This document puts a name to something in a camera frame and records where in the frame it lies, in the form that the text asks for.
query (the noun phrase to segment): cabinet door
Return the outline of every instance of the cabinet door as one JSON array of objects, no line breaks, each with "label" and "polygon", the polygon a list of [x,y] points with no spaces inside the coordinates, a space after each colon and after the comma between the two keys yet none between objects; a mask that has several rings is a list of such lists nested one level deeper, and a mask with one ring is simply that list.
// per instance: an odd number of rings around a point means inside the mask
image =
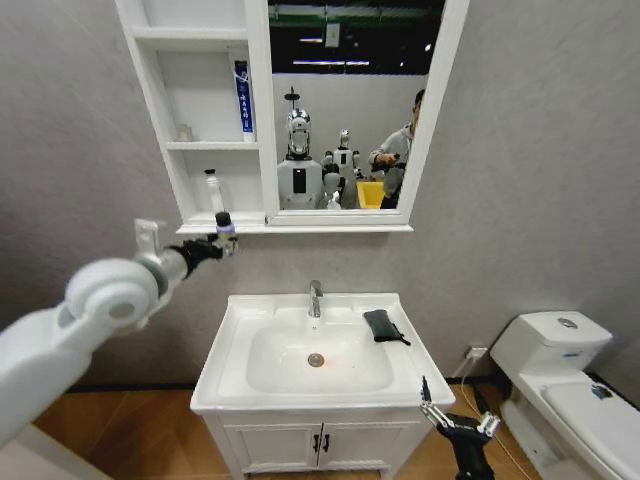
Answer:
[{"label": "cabinet door", "polygon": [[387,468],[413,451],[424,435],[420,422],[325,423],[318,466]]},{"label": "cabinet door", "polygon": [[225,427],[244,472],[309,470],[318,465],[322,424]]}]

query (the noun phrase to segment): bathroom sink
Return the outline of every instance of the bathroom sink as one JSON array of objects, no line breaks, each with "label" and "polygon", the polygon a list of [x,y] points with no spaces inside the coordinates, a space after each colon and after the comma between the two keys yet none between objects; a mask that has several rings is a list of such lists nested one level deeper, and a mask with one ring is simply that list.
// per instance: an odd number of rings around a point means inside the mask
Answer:
[{"label": "bathroom sink", "polygon": [[[434,403],[454,402],[397,294],[327,294],[320,318],[308,309],[309,295],[230,296],[191,408],[417,407],[423,375]],[[363,313],[375,309],[410,346],[374,342]]]},{"label": "bathroom sink", "polygon": [[262,392],[380,390],[393,371],[384,349],[376,347],[366,324],[265,327],[253,337],[247,380]]}]

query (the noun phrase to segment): man's hand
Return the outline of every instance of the man's hand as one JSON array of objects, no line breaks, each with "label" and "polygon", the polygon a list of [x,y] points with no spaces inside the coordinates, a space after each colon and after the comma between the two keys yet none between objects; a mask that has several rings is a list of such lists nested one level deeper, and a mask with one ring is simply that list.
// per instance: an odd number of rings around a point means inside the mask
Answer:
[{"label": "man's hand", "polygon": [[376,157],[375,163],[380,166],[393,167],[397,160],[396,155],[392,153],[379,153]]}]

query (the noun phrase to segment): toilet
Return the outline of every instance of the toilet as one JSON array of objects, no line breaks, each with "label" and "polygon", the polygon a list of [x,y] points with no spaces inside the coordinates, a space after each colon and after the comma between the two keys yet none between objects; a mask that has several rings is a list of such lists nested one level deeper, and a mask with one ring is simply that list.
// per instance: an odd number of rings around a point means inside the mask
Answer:
[{"label": "toilet", "polygon": [[502,417],[544,480],[640,480],[640,412],[583,369],[611,334],[579,312],[520,315],[491,349]]}]

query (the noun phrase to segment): drain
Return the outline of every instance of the drain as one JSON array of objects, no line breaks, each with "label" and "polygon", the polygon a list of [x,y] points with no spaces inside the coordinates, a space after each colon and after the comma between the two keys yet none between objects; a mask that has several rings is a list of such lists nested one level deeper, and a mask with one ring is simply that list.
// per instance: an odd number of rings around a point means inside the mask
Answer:
[{"label": "drain", "polygon": [[307,357],[307,362],[314,368],[321,367],[324,365],[324,357],[319,353],[312,353]]}]

